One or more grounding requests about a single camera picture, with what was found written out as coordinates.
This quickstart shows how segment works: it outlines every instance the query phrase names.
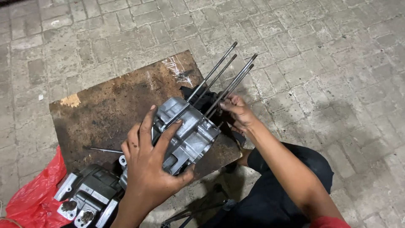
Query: concrete floor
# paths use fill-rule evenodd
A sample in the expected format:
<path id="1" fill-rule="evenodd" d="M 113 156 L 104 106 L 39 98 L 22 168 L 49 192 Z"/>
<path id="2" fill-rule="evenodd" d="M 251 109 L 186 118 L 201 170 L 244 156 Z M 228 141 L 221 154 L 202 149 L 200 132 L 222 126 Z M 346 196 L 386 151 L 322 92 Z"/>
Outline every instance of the concrete floor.
<path id="1" fill-rule="evenodd" d="M 238 93 L 280 140 L 330 161 L 331 196 L 346 221 L 405 226 L 404 1 L 68 1 L 0 8 L 5 204 L 55 153 L 48 103 L 186 49 L 205 75 L 238 41 L 238 57 L 214 90 L 258 53 Z M 240 199 L 258 176 L 249 168 L 232 176 L 217 171 L 170 198 L 142 226 L 158 225 L 213 182 Z"/>

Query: person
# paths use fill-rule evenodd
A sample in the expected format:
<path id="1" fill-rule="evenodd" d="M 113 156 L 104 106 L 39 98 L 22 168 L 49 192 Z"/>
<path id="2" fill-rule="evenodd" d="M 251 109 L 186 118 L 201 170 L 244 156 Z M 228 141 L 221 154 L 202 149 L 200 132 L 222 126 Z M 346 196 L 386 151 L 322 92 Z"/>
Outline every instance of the person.
<path id="1" fill-rule="evenodd" d="M 202 227 L 303 227 L 309 223 L 313 228 L 349 227 L 329 196 L 333 172 L 322 155 L 280 142 L 238 95 L 231 94 L 220 106 L 230 113 L 233 126 L 255 145 L 237 163 L 261 176 L 246 198 Z M 156 111 L 153 105 L 121 145 L 128 164 L 128 186 L 112 228 L 139 226 L 151 210 L 193 179 L 194 164 L 178 176 L 162 170 L 165 151 L 182 121 L 173 123 L 152 146 Z"/>

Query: red sleeve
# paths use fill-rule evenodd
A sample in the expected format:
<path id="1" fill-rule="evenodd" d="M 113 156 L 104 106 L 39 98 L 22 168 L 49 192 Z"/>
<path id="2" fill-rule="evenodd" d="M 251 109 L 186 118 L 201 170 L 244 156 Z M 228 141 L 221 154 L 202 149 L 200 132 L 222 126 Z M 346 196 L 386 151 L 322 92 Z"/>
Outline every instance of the red sleeve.
<path id="1" fill-rule="evenodd" d="M 309 228 L 350 228 L 350 226 L 341 219 L 329 216 L 322 216 L 315 219 Z"/>

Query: left hand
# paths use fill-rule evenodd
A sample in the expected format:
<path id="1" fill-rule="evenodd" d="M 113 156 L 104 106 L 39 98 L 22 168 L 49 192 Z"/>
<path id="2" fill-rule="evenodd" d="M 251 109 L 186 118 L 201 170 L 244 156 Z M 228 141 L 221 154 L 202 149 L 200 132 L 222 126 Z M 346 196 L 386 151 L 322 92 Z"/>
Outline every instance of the left hand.
<path id="1" fill-rule="evenodd" d="M 137 221 L 125 225 L 131 224 L 136 227 L 151 210 L 180 191 L 194 178 L 194 164 L 188 166 L 178 176 L 163 171 L 164 154 L 182 121 L 173 123 L 161 134 L 156 146 L 153 146 L 151 131 L 156 111 L 157 107 L 153 105 L 143 122 L 132 127 L 127 140 L 121 145 L 128 166 L 128 185 L 113 225 L 118 222 L 118 218 L 122 220 L 132 217 Z"/>

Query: dirty hand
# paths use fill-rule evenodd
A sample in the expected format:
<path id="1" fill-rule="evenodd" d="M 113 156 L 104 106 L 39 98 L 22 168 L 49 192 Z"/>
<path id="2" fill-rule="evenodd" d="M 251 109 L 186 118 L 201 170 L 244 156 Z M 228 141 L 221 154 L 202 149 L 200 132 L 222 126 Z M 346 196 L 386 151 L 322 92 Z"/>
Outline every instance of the dirty hand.
<path id="1" fill-rule="evenodd" d="M 163 171 L 164 154 L 182 121 L 173 123 L 153 146 L 151 130 L 156 111 L 157 107 L 153 105 L 143 122 L 132 127 L 121 145 L 128 166 L 128 185 L 113 223 L 116 227 L 136 227 L 151 210 L 180 191 L 194 177 L 194 164 L 178 176 Z"/>
<path id="2" fill-rule="evenodd" d="M 228 98 L 220 103 L 223 110 L 228 111 L 233 118 L 233 126 L 241 131 L 246 130 L 258 119 L 246 105 L 245 101 L 238 95 L 231 93 Z"/>

